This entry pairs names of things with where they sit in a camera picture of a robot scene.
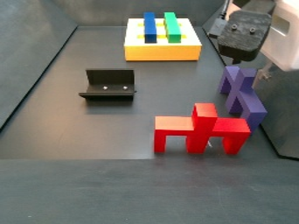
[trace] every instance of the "toy block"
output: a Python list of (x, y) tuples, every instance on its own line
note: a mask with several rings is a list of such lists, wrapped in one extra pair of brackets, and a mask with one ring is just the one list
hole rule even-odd
[(144, 42), (156, 43), (155, 14), (144, 13)]
[(154, 152), (164, 153), (167, 136), (186, 136), (188, 153), (203, 153), (210, 137), (223, 137), (226, 153), (238, 154), (248, 139), (250, 128), (242, 118), (219, 118), (212, 103), (195, 103), (191, 117), (155, 118)]
[(256, 69), (227, 66), (219, 83), (219, 92), (228, 94), (227, 110), (230, 113), (240, 113), (240, 117), (247, 120), (251, 133), (267, 115), (267, 110), (252, 89), (255, 76)]
[(79, 96), (88, 101), (132, 101), (135, 98), (135, 70), (88, 69), (88, 89)]
[(164, 29), (168, 43), (182, 43), (182, 31), (174, 12), (164, 13)]
[(192, 29), (188, 18), (178, 18), (182, 32), (182, 43), (168, 43), (164, 29), (164, 19), (155, 19), (156, 43), (146, 43), (146, 28), (143, 18), (130, 18), (126, 29), (126, 60), (199, 60), (202, 42)]
[(154, 151), (164, 152), (167, 136), (187, 136), (192, 133), (192, 119), (179, 116), (158, 116), (154, 129)]

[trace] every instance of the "yellow base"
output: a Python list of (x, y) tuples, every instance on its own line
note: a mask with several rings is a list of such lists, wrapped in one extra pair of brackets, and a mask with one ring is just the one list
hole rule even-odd
[(158, 43), (146, 44), (144, 20), (130, 18), (126, 30), (126, 60), (199, 60), (202, 42), (188, 18), (178, 18), (182, 28), (182, 43), (170, 44), (166, 38), (163, 20), (156, 19)]

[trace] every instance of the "red arch block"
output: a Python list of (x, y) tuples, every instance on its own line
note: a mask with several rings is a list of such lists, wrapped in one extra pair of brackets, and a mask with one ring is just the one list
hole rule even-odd
[(186, 136), (188, 153), (203, 153), (210, 137), (223, 137), (226, 153), (238, 154), (250, 128), (243, 118), (219, 118), (214, 103), (195, 103), (191, 117), (155, 118), (154, 152), (164, 153), (167, 136)]

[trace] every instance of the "purple block structure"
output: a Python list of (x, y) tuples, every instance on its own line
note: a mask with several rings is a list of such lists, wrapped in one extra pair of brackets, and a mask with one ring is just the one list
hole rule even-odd
[(240, 113), (240, 117), (247, 120), (251, 133), (267, 115), (264, 105), (252, 89), (256, 72), (254, 68), (226, 66), (219, 83), (219, 92), (228, 94), (227, 110), (230, 113)]

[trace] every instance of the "blue block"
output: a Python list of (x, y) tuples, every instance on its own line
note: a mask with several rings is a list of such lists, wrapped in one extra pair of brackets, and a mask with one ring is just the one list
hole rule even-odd
[(219, 83), (219, 92), (228, 94), (227, 110), (230, 113), (240, 113), (240, 117), (247, 120), (251, 133), (267, 115), (267, 110), (251, 87), (255, 75), (256, 70), (252, 68), (227, 66)]
[(147, 44), (156, 43), (155, 14), (152, 12), (144, 13), (144, 42)]

